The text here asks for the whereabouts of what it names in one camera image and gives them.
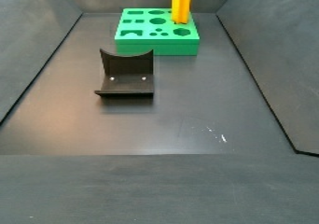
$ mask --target yellow cylinder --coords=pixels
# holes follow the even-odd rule
[[[172,0],[172,21],[187,23],[190,15],[191,0]]]

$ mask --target circular hole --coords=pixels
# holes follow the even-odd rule
[[[159,18],[156,18],[156,19],[151,19],[149,22],[151,22],[152,24],[159,25],[159,24],[164,24],[164,23],[165,23],[165,19],[159,19]]]
[[[159,14],[163,14],[164,12],[160,10],[152,10],[152,11],[148,11],[148,13],[153,15],[159,15]]]

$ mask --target white speck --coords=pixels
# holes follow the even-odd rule
[[[224,143],[227,143],[226,138],[224,138],[224,135],[222,135],[222,139],[223,139]]]

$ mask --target green foam block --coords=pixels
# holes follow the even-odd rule
[[[127,8],[115,43],[120,55],[151,49],[155,55],[198,55],[199,35],[192,14],[187,24],[175,24],[170,8]]]

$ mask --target black curved holder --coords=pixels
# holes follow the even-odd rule
[[[104,81],[100,96],[153,95],[153,51],[141,55],[119,56],[100,49]]]

